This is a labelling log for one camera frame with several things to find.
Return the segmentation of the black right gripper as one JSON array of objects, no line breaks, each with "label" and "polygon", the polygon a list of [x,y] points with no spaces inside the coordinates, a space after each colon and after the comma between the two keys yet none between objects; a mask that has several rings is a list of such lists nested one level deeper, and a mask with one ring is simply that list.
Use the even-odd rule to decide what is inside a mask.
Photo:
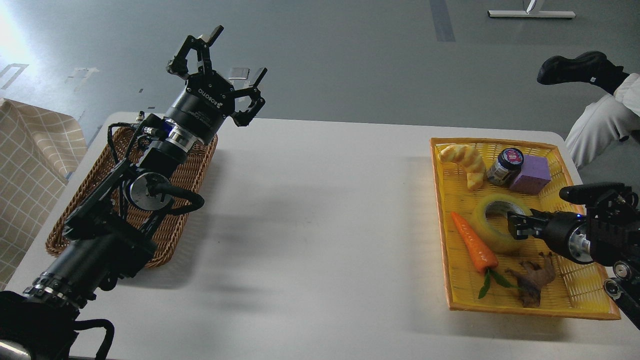
[{"label": "black right gripper", "polygon": [[586,219],[568,211],[530,210],[520,214],[509,210],[507,223],[510,236],[516,241],[530,237],[544,241],[547,248],[575,264],[586,264]]}]

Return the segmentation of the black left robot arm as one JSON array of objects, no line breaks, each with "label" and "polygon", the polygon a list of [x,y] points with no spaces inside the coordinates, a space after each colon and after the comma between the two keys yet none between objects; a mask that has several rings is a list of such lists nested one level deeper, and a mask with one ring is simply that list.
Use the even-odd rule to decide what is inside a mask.
[{"label": "black left robot arm", "polygon": [[167,73],[185,87],[163,116],[140,112],[122,157],[107,134],[114,167],[71,214],[62,228],[70,243],[22,293],[1,292],[1,358],[68,360],[81,331],[105,331],[95,354],[105,360],[115,337],[107,319],[78,320],[80,310],[132,278],[157,250],[153,241],[164,219],[203,207],[201,195],[172,183],[193,148],[210,144],[224,121],[248,126],[265,105],[259,84],[266,68],[247,88],[235,89],[212,66],[210,49],[223,32],[189,35],[167,63]]}]

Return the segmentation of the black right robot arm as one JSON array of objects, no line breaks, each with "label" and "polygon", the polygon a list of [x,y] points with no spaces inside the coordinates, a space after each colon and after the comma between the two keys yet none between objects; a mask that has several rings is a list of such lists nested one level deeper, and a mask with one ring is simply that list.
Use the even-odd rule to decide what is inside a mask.
[{"label": "black right robot arm", "polygon": [[515,240],[535,237],[575,264],[610,267],[614,276],[603,289],[634,326],[640,325],[639,306],[639,196],[621,182],[566,186],[563,201],[583,205],[585,214],[531,210],[531,215],[507,213]]}]

